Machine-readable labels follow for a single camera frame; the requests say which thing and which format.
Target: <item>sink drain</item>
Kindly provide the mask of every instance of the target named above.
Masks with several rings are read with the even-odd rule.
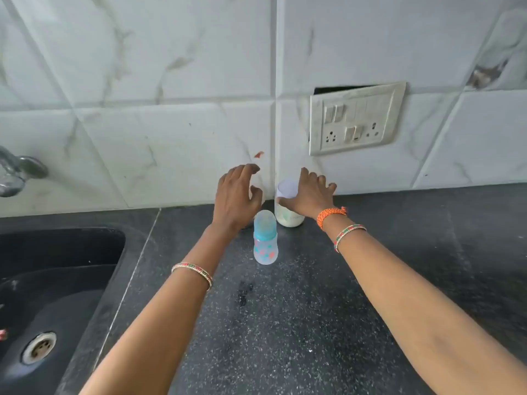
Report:
[[[42,360],[49,355],[56,343],[57,335],[52,331],[37,335],[22,352],[22,363],[31,365]]]

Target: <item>kitchen sink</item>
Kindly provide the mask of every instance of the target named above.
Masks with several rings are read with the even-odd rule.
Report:
[[[0,235],[0,393],[52,395],[108,285],[112,228]]]

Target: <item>white marble tile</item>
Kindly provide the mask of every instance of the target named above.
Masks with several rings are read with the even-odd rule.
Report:
[[[296,179],[300,168],[326,175],[338,194],[407,190],[456,94],[418,94],[405,98],[391,144],[325,156],[309,156],[309,100],[278,104],[277,183]]]
[[[64,106],[14,8],[0,0],[0,108]]]
[[[527,0],[501,13],[467,83],[469,89],[527,88]]]
[[[271,0],[13,0],[76,103],[270,94]]]
[[[49,178],[29,180],[16,196],[0,198],[0,216],[126,208],[70,111],[0,113],[0,143],[49,169]]]
[[[503,0],[286,0],[283,91],[463,86]]]
[[[464,93],[415,187],[526,181],[526,105],[527,90]]]
[[[218,179],[255,162],[273,197],[271,102],[83,110],[85,125],[129,206],[214,202]],[[260,151],[260,158],[255,158]]]

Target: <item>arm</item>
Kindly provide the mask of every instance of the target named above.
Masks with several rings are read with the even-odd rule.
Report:
[[[237,232],[260,210],[262,191],[251,187],[256,165],[241,165],[222,176],[212,224],[185,257],[214,274]],[[192,337],[208,283],[196,272],[176,269],[124,332],[88,379],[81,395],[166,394]]]
[[[334,183],[302,168],[298,195],[280,205],[316,219],[333,206]],[[330,215],[328,237],[353,222]],[[348,233],[339,251],[404,354],[441,394],[526,394],[527,369],[448,297],[363,230]]]

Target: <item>loose switch plate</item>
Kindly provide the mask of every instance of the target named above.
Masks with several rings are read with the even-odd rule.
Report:
[[[311,96],[309,155],[392,141],[406,82]]]

